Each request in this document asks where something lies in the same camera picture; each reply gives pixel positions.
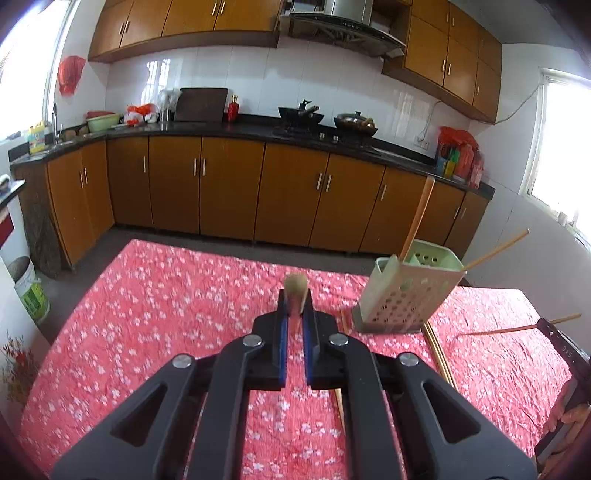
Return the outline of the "person's right hand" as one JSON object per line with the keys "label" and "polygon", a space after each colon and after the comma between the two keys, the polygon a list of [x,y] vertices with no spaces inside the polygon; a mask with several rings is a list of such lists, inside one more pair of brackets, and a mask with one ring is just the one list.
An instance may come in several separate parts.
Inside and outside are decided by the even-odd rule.
{"label": "person's right hand", "polygon": [[577,437],[590,415],[590,406],[587,404],[580,404],[572,409],[566,410],[566,396],[571,389],[571,385],[575,382],[576,379],[571,377],[564,383],[559,396],[550,410],[549,417],[543,426],[543,435],[554,432],[557,428],[558,422],[562,422],[564,425],[570,425],[571,428],[545,462],[543,470],[539,475],[540,479],[546,479],[566,457],[568,449],[575,444]]}

